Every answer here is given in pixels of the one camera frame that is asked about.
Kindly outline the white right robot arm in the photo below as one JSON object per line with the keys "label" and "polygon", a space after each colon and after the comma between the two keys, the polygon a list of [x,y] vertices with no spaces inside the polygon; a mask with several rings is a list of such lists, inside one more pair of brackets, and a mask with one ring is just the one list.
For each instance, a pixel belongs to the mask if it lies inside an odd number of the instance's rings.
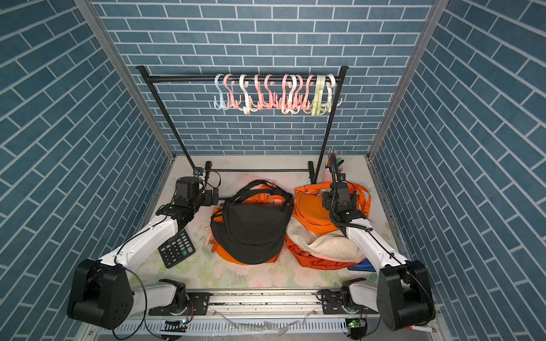
{"label": "white right robot arm", "polygon": [[378,274],[375,285],[367,281],[349,285],[352,301],[379,312],[391,331],[433,321],[436,309],[426,266],[397,252],[374,230],[366,214],[357,208],[351,186],[335,180],[325,194],[323,207],[334,226],[356,244]]}

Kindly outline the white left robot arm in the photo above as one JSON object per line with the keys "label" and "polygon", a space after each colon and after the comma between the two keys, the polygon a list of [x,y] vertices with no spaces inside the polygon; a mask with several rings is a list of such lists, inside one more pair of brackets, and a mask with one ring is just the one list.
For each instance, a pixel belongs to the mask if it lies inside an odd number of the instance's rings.
{"label": "white left robot arm", "polygon": [[199,177],[179,178],[171,201],[139,232],[99,259],[79,263],[73,275],[68,318],[114,330],[137,313],[191,317],[195,304],[185,283],[163,278],[153,286],[140,281],[138,288],[132,288],[129,281],[139,278],[136,270],[155,251],[168,269],[196,253],[186,226],[201,207],[218,204],[218,189],[206,186]]}

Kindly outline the beige bag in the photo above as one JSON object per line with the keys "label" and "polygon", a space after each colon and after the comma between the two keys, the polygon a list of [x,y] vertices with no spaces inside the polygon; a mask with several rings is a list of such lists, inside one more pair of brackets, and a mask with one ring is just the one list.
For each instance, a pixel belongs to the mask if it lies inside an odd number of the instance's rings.
{"label": "beige bag", "polygon": [[287,226],[287,237],[300,250],[320,259],[359,263],[366,258],[356,243],[349,240],[340,230],[318,235],[308,230],[295,217],[291,218]]}

